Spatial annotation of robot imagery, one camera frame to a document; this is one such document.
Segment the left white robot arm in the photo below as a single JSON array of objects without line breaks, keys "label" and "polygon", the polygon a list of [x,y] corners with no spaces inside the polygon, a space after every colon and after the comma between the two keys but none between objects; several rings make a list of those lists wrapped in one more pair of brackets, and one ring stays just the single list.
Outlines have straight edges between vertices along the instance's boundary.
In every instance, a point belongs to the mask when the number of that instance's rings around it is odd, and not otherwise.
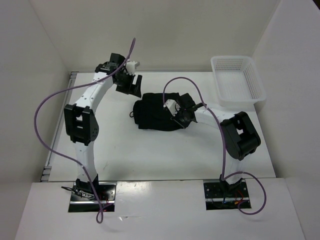
[{"label": "left white robot arm", "polygon": [[112,53],[109,61],[96,67],[93,79],[81,97],[64,107],[66,133],[74,144],[78,161],[77,179],[71,190],[81,197],[94,200],[100,194],[94,160],[94,142],[99,134],[96,110],[112,86],[120,93],[142,96],[142,76],[135,74],[139,64]]}]

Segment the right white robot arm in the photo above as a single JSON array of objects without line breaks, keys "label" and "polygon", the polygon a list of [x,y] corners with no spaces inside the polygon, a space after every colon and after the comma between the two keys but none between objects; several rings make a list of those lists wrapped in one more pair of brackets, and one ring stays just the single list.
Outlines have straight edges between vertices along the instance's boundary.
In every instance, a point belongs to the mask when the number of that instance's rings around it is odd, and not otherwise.
[{"label": "right white robot arm", "polygon": [[171,119],[182,128],[195,122],[219,131],[222,138],[219,191],[225,197],[232,196],[242,181],[246,157],[261,145],[261,138],[249,115],[244,111],[234,113],[218,110],[202,102],[196,104],[188,93],[177,100],[167,99],[163,103]]}]

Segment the black shorts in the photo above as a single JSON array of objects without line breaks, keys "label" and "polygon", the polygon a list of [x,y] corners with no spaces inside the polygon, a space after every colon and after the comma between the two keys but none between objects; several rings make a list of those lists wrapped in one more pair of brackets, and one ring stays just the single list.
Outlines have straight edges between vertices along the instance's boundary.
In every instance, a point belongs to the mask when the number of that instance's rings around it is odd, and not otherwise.
[{"label": "black shorts", "polygon": [[171,132],[183,129],[171,119],[171,113],[164,109],[162,93],[143,94],[141,99],[134,103],[129,116],[134,118],[134,123],[140,130]]}]

